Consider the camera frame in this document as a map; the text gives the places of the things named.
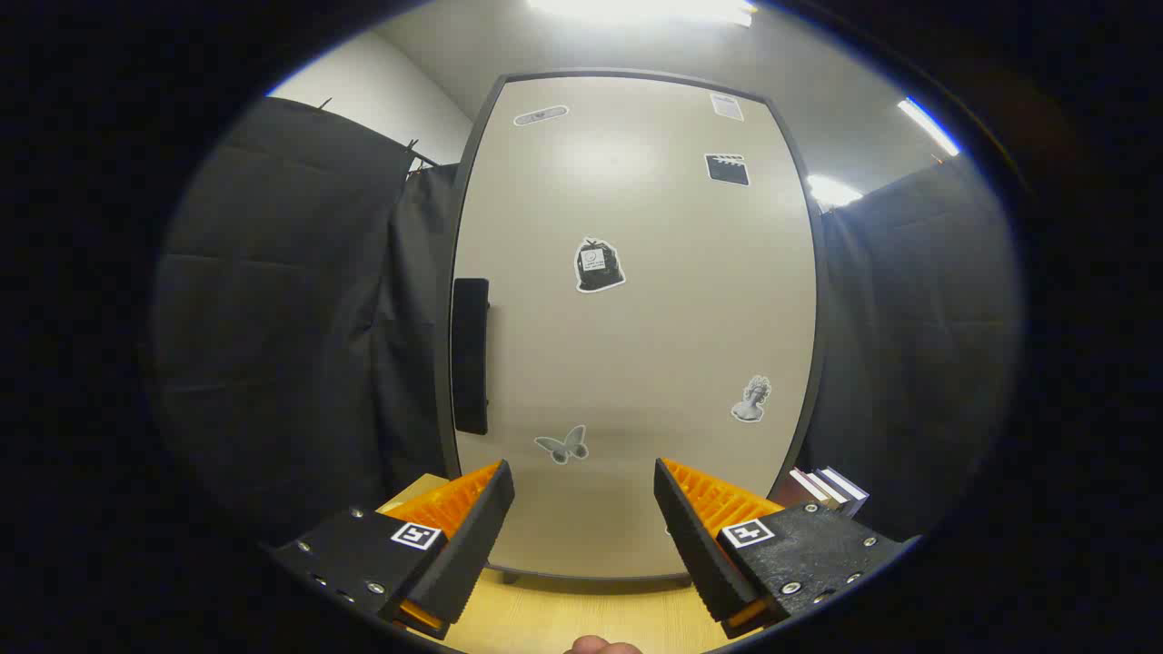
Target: orange gripper pad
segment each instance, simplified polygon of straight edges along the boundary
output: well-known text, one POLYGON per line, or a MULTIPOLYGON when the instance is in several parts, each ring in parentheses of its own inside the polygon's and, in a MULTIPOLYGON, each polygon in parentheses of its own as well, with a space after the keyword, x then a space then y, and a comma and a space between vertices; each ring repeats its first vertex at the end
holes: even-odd
POLYGON ((385 516, 415 523, 426 527, 435 527, 444 532, 449 540, 456 535, 461 524, 469 516, 473 503, 493 478, 500 461, 486 465, 476 472, 462 475, 443 486, 414 497, 404 504, 385 512, 385 516))
POLYGON ((694 514, 702 526, 711 532, 711 538, 719 538, 719 531, 730 525, 737 525, 769 516, 784 507, 765 497, 728 484, 682 463, 663 458, 663 464, 678 482, 686 500, 694 509, 694 514))

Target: ceiling light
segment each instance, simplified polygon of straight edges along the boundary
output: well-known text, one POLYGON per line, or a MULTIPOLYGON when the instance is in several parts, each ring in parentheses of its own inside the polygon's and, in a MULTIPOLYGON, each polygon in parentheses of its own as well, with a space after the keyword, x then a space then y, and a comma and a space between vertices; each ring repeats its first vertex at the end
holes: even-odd
POLYGON ((755 6, 743 0, 529 0, 529 6, 578 19, 604 22, 663 17, 726 21, 751 26, 755 6))
POLYGON ((812 187, 813 198, 833 207, 842 207, 864 197, 856 189, 822 175, 808 175, 807 184, 812 187))
POLYGON ((929 136, 932 136, 933 140, 937 142, 937 145, 941 145, 941 148, 944 149, 944 151, 949 152, 950 157, 955 156, 957 152, 961 151, 957 149, 957 145, 952 142, 952 138, 949 138, 949 135, 946 134, 943 129, 941 129, 941 126, 937 125, 937 121, 933 120, 933 116, 925 113, 925 109, 922 109, 920 105, 914 102, 912 98, 905 98, 904 100, 898 102, 897 106, 900 107, 900 111, 905 112, 905 115, 913 119, 913 121, 915 121, 916 125, 921 126, 921 129, 928 131, 929 136))

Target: ceiling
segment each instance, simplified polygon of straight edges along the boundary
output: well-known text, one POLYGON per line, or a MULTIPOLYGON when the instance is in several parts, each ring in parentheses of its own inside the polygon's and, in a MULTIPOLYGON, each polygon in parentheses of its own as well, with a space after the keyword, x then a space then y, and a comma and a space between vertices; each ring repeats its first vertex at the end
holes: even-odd
POLYGON ((527 0, 433 0, 376 29, 470 119, 504 73, 643 69, 770 98, 808 172, 863 193, 942 154, 897 108, 907 93, 827 35, 769 6, 744 28, 677 19, 612 26, 534 9, 527 0))

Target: wooden table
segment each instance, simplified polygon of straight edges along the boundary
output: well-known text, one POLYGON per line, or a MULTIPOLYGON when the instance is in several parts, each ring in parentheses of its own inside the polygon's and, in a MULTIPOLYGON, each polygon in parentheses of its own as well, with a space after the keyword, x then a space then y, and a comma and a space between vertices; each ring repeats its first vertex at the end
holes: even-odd
MULTIPOLYGON (((445 483, 424 475, 378 511, 385 513, 445 483)), ((505 584, 501 573, 486 568, 442 644, 472 654, 556 654, 585 634, 634 644, 643 654, 706 652, 729 642, 693 585, 531 576, 505 584)))

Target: statue bust sticker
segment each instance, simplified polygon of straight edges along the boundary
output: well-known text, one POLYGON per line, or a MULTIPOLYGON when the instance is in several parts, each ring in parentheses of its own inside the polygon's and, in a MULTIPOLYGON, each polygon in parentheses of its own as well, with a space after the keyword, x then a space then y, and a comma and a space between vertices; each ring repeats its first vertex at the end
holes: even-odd
POLYGON ((763 420, 763 403, 771 394, 771 381, 761 375, 751 377, 743 389, 743 401, 732 407, 730 414, 740 422, 763 420))

